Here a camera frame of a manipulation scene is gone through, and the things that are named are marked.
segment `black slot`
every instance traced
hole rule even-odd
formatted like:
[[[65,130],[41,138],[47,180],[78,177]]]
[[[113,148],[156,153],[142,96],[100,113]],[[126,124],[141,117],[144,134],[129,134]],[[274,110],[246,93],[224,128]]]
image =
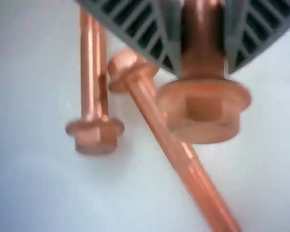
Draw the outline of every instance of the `black slot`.
[[[249,53],[252,53],[256,49],[256,44],[253,42],[253,40],[247,35],[246,32],[244,32],[243,35],[243,44],[244,47],[247,49]]]
[[[115,23],[119,26],[122,25],[142,1],[143,0],[132,0],[129,2],[129,4],[115,17]]]
[[[102,10],[104,13],[109,14],[112,12],[115,7],[117,7],[121,3],[121,0],[109,0],[102,6]]]
[[[259,2],[259,0],[251,0],[251,6],[259,12],[273,29],[278,27],[279,21]]]
[[[159,59],[162,50],[163,50],[163,45],[162,45],[161,39],[159,38],[158,41],[155,43],[155,46],[151,49],[150,54],[154,58]]]
[[[265,41],[269,37],[267,31],[260,25],[260,23],[257,22],[257,20],[251,14],[247,15],[247,24],[256,33],[257,37],[261,41]]]
[[[131,37],[135,36],[136,32],[140,26],[146,21],[146,19],[153,12],[151,5],[145,7],[145,9],[140,13],[140,15],[135,19],[135,21],[128,27],[127,34]]]
[[[154,35],[156,31],[157,31],[157,24],[156,22],[152,22],[150,26],[146,29],[145,33],[139,39],[138,44],[142,48],[146,48],[150,38]]]
[[[170,70],[173,70],[173,65],[172,65],[170,58],[168,56],[165,57],[165,59],[163,61],[163,65],[168,67]]]
[[[290,15],[290,7],[282,0],[269,0],[269,2],[274,6],[281,14],[285,17]]]
[[[235,63],[235,65],[236,65],[236,66],[241,65],[241,64],[243,63],[244,60],[245,60],[245,57],[243,56],[242,52],[239,52],[239,53],[237,54],[237,58],[236,58],[236,63]]]

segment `gray plastic part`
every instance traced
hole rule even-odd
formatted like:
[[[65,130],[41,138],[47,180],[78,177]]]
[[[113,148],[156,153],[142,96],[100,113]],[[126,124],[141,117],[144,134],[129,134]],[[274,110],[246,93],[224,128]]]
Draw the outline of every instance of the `gray plastic part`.
[[[242,68],[290,28],[290,0],[225,0],[229,73]]]
[[[175,75],[181,71],[178,0],[77,0],[136,52]]]

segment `shiny copper surface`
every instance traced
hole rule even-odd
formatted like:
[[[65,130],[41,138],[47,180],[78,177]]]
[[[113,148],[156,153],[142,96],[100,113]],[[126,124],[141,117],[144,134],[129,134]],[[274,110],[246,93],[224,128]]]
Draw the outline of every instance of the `shiny copper surface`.
[[[185,0],[181,79],[161,88],[158,107],[173,135],[208,144],[233,138],[249,91],[224,78],[221,0]]]
[[[108,117],[104,30],[84,9],[80,28],[82,116],[69,123],[66,132],[75,137],[76,150],[82,154],[111,153],[124,126]]]
[[[158,71],[157,67],[126,49],[113,57],[108,70],[110,89],[130,93],[212,230],[239,232],[235,219],[200,164],[195,150],[191,145],[178,141],[166,128],[165,115],[155,102],[156,89],[152,79]]]

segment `white surface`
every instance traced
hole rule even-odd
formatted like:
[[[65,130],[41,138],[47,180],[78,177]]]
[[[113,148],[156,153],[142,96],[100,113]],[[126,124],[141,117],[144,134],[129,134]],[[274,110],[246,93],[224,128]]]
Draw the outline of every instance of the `white surface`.
[[[71,0],[0,0],[0,232],[209,231],[129,96],[110,97],[117,152],[74,152],[78,29]],[[234,77],[254,99],[242,132],[195,148],[243,231],[290,232],[290,32]]]

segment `copper rod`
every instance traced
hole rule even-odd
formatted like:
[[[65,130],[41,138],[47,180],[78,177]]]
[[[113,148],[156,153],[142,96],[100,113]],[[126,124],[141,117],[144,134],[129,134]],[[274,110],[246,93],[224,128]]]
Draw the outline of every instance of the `copper rod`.
[[[185,0],[183,14],[181,78],[224,78],[221,0]]]
[[[107,62],[104,29],[80,8],[82,118],[108,115]]]
[[[132,51],[124,51],[109,63],[110,89],[127,90],[130,93],[167,159],[198,204],[212,230],[239,232],[239,226],[200,164],[195,150],[191,145],[175,139],[166,128],[165,117],[155,102],[156,89],[152,81],[154,74],[149,76],[151,72],[148,71],[154,67],[149,63],[138,65],[136,55],[133,57],[133,54]],[[124,67],[120,64],[124,62],[130,63],[131,66]]]
[[[107,61],[104,29],[80,8],[81,118],[66,132],[75,137],[76,150],[84,155],[112,153],[123,132],[121,121],[108,117]]]

